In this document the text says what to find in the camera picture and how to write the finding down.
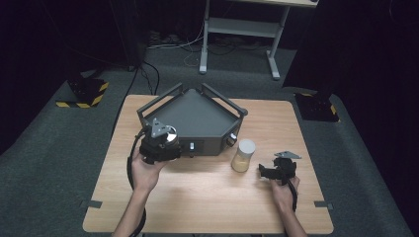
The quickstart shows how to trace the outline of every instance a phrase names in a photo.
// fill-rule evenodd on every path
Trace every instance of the yellow liquid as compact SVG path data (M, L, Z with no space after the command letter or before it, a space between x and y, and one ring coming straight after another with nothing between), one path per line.
M231 161L231 167L237 172L245 172L249 169L250 158L235 155Z

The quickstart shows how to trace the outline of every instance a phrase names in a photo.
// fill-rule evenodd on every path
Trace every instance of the cup lid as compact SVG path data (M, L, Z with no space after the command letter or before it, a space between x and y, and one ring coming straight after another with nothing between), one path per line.
M244 157L250 158L255 152L256 145L250 139L243 139L238 144L238 151Z

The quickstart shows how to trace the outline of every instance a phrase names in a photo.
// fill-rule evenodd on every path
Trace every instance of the cable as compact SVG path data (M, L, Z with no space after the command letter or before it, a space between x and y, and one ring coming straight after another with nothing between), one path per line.
M178 48L178 47L183 47L183 46L188 46L191 45L192 43L202 40L204 37L201 37L201 33L203 32L204 29L204 23L205 21L203 21L203 24L201 25L201 29L200 32L198 33L197 37L193 40L193 41L188 41L187 43L184 44L161 44L161 45L152 45L150 47L148 47L147 49L155 49L155 48Z
M257 51L257 50L266 50L266 49L271 48L271 47L272 47L271 45L257 45L257 46L252 47L252 48L246 48L246 47L243 47L243 45L240 45L240 46L237 47L237 49L245 50L245 51Z
M200 51L202 51L201 49L193 50L191 46L189 46L190 49L188 49L186 47L181 47L181 48L184 49L185 51L188 51L188 52L200 52Z
M126 175L128 177L129 180L129 184L131 186L131 188L133 189L133 179L132 179L132 156L133 156L133 152L135 150L136 147L136 143L138 142L138 140L145 134L144 132L144 128L142 128L138 135L135 136L135 140L133 141L132 144L132 148L130 150L129 156L126 159ZM144 212L142 213L142 217L141 220L139 221L138 226L135 228L135 230L129 235L129 237L135 237L139 234L139 232L141 232L142 228L144 227L145 224L145 220L147 218L147 214L146 211L144 209Z
M228 9L224 12L224 14L222 14L222 18L225 18L225 16L227 16L227 13L230 11L231 7L235 4L235 2L231 2L230 6L228 7Z
M117 121L118 121L118 119L119 119L119 117L120 117L121 109L123 108L123 104L124 104L124 102L126 101L126 96L128 95L128 93L129 93L129 91L130 91L130 89L131 89L131 87L132 87L132 85L133 85L133 82L135 81L135 77L136 77L136 73L137 73L137 72L138 72L138 67L136 67L136 69L135 69L135 73L133 74L133 77L132 77L132 79L131 79L131 82L130 82L130 84L129 84L129 87L128 87L128 89L126 90L126 94L124 95L123 102L120 104L120 107L118 108L117 117L115 118L114 125L112 126L112 133L111 133L111 137L112 137L112 136L114 136L114 131L115 131L115 128L116 128L116 126L117 126Z
M293 183L291 183L290 179L287 180L287 183L290 187L291 193L293 194L293 212L296 211L296 202L297 202L297 194Z
M191 47L191 45L190 45L190 44L189 44L189 49L190 49L190 54L184 58L184 63L185 63L185 65L187 65L187 66L191 66L191 67L200 65L200 63L198 62L198 59L197 59L197 58L195 58L195 60L197 61L195 64L189 64L189 63L186 61L189 57L191 57L191 56L194 54L194 51L192 50L192 47Z
M144 70L143 67L141 67L141 75L147 80L147 86L148 86L148 90L150 91L150 95L153 95L153 88L150 84L150 79L148 78L148 73L147 73L147 71Z
M156 83L156 87L154 88L154 94L152 94L152 95L157 95L157 89L158 89L158 86L160 84L160 73L158 72L157 68L155 66L151 65L150 63L148 63L146 61L143 61L143 63L152 67L157 73L157 83Z
M210 52L210 53L212 53L212 54L214 54L214 55L217 55L217 56L223 56L223 55L227 55L227 54L229 54L229 53L231 53L232 51L234 51L236 49L236 47L233 47L233 48L231 48L229 51L227 51L227 52L223 52L223 53L216 53L216 52L213 52L212 50L210 50L209 48L207 48L207 51L208 52Z

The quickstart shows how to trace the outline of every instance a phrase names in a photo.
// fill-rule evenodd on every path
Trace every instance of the person's right hand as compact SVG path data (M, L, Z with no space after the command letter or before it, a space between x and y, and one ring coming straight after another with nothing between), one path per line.
M144 156L139 153L139 149L135 148L131 163L133 189L150 193L157 185L160 171L168 161L155 162L154 165L150 165L145 163L143 159Z
M299 178L295 176L294 178L291 178L290 181L297 191ZM275 204L280 211L293 210L293 194L291 193L289 185L285 184L281 186L278 182L280 181L270 180Z

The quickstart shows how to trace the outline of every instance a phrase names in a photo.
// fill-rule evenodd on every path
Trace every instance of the forearm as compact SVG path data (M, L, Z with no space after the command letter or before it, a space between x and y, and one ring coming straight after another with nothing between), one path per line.
M123 217L117 226L113 236L126 237L132 234L141 221L144 213L145 203L147 202L150 192L134 191L126 207Z
M290 237L307 236L291 208L280 208L280 217Z

